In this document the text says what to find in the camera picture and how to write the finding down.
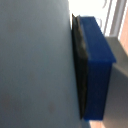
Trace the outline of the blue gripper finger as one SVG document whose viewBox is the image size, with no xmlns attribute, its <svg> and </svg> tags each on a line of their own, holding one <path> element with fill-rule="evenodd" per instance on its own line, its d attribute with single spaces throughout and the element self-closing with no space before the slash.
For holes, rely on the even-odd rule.
<svg viewBox="0 0 128 128">
<path fill-rule="evenodd" d="M 72 16 L 72 46 L 80 118 L 102 120 L 116 58 L 94 17 Z"/>
</svg>

